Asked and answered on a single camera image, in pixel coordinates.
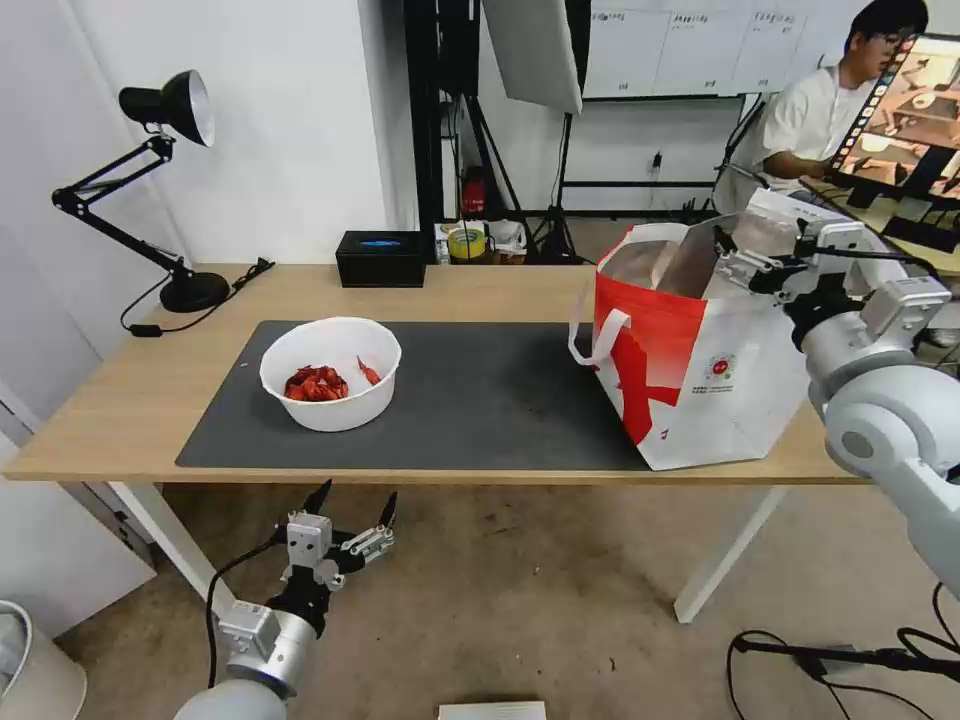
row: black lamp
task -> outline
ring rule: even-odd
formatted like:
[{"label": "black lamp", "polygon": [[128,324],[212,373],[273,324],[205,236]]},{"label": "black lamp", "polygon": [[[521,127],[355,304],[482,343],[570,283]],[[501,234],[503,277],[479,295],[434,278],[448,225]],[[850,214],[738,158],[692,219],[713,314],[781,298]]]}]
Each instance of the black lamp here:
[{"label": "black lamp", "polygon": [[[196,70],[187,70],[174,75],[160,90],[124,88],[120,91],[119,99],[124,114],[143,125],[144,130],[150,133],[150,138],[140,147],[79,182],[55,190],[53,204],[58,210],[110,236],[170,273],[169,282],[160,290],[160,303],[167,310],[188,313],[216,307],[230,295],[230,285],[223,277],[215,273],[194,272],[184,265],[181,256],[133,237],[95,215],[90,208],[98,200],[170,162],[176,141],[163,131],[164,125],[169,125],[198,145],[213,145],[213,113],[203,80]],[[99,180],[148,151],[157,156],[152,163],[122,178]]]}]

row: table leg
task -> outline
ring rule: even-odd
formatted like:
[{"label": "table leg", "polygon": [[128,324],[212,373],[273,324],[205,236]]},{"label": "table leg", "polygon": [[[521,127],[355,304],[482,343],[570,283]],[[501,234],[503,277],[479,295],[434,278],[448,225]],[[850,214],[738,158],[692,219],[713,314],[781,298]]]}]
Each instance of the table leg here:
[{"label": "table leg", "polygon": [[[163,495],[150,483],[112,482],[110,486],[147,532],[167,554],[200,597],[206,599],[207,588],[216,572],[200,546],[167,505]],[[213,593],[213,612],[218,617],[233,606],[235,598],[222,580]]]},{"label": "table leg", "polygon": [[714,547],[673,604],[679,622],[693,621],[786,494],[785,485],[774,485],[751,498],[740,522]]}]

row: man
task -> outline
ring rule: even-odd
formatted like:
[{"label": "man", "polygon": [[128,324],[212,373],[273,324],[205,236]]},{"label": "man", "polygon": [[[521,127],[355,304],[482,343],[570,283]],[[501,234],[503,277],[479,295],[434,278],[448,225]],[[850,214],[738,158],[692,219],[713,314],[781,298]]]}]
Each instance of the man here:
[{"label": "man", "polygon": [[[923,0],[871,2],[854,19],[840,64],[774,98],[744,138],[739,164],[784,194],[802,191],[798,179],[804,175],[823,177],[900,38],[926,31],[928,21]],[[744,188],[748,196],[753,189]],[[741,197],[740,188],[737,194],[745,206],[749,197]]]}]

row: white shirt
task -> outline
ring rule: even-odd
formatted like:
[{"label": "white shirt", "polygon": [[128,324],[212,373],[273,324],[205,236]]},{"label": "white shirt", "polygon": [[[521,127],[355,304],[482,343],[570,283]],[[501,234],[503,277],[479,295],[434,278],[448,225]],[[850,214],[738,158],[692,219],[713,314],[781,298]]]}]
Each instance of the white shirt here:
[{"label": "white shirt", "polygon": [[784,150],[804,160],[827,160],[856,122],[874,83],[847,90],[837,77],[837,68],[823,68],[786,88],[744,138],[750,169],[762,175],[772,190],[790,194],[801,185],[763,172],[764,160]]}]

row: white trash bin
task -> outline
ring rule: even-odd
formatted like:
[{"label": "white trash bin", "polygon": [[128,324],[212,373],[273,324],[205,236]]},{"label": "white trash bin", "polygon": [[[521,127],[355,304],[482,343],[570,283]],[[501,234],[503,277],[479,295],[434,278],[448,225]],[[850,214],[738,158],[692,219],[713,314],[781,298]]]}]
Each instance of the white trash bin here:
[{"label": "white trash bin", "polygon": [[18,616],[27,629],[23,660],[0,695],[0,720],[75,720],[87,695],[87,673],[36,628],[22,607],[0,600],[0,613]]}]

